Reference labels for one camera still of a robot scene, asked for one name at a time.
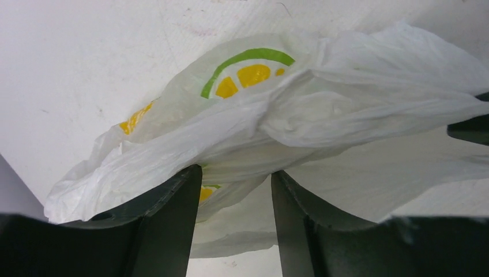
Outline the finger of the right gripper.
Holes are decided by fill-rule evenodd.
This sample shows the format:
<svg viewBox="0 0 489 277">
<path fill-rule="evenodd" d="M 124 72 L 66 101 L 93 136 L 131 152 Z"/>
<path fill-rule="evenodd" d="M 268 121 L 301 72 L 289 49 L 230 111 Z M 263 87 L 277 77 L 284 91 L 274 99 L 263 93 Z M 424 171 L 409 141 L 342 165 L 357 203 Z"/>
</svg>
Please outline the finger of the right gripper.
<svg viewBox="0 0 489 277">
<path fill-rule="evenodd" d="M 447 126 L 451 138 L 488 146 L 488 114 Z"/>
</svg>

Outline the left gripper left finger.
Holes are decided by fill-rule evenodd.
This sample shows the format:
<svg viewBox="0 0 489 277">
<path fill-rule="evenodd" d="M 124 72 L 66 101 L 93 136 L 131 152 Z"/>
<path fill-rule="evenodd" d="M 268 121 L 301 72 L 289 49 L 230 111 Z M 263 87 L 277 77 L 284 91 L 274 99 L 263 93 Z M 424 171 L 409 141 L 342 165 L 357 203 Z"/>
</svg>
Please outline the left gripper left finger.
<svg viewBox="0 0 489 277">
<path fill-rule="evenodd" d="M 185 276 L 202 182 L 192 165 L 90 220 L 1 215 L 2 276 Z"/>
</svg>

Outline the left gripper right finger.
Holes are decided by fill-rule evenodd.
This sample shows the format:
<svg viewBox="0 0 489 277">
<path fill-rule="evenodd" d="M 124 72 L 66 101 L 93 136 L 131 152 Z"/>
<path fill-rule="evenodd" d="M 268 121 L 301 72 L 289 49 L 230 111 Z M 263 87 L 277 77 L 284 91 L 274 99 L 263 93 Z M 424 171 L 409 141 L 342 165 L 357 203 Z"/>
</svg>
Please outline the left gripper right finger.
<svg viewBox="0 0 489 277">
<path fill-rule="evenodd" d="M 284 276 L 487 276 L 488 219 L 396 216 L 374 223 L 271 177 Z"/>
</svg>

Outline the white plastic bag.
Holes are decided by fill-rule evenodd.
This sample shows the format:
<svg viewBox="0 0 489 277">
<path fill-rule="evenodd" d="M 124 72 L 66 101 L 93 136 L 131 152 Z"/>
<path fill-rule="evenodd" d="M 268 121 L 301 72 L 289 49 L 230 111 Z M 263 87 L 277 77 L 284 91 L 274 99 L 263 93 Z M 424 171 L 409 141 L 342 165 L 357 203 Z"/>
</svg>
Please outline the white plastic bag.
<svg viewBox="0 0 489 277">
<path fill-rule="evenodd" d="M 405 23 L 333 38 L 263 33 L 208 51 L 99 136 L 51 189 L 53 223 L 88 220 L 197 164 L 191 256 L 276 244 L 270 175 L 379 221 L 430 188 L 488 180 L 488 153 L 446 126 L 488 113 L 488 67 Z"/>
</svg>

